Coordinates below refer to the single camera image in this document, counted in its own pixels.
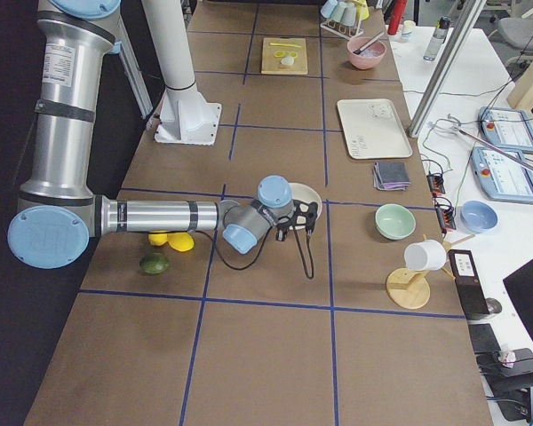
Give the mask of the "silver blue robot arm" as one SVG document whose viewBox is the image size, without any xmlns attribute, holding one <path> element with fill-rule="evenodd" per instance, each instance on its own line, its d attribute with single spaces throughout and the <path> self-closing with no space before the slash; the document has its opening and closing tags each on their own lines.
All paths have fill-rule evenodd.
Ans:
<svg viewBox="0 0 533 426">
<path fill-rule="evenodd" d="M 114 201 L 87 186 L 102 62 L 117 54 L 144 117 L 153 103 L 117 1 L 42 1 L 37 23 L 46 37 L 35 154 L 9 224 L 11 252 L 23 263 L 53 269 L 74 262 L 90 238 L 107 233 L 221 229 L 249 252 L 271 229 L 297 214 L 290 184 L 265 177 L 247 205 L 236 201 Z"/>
</svg>

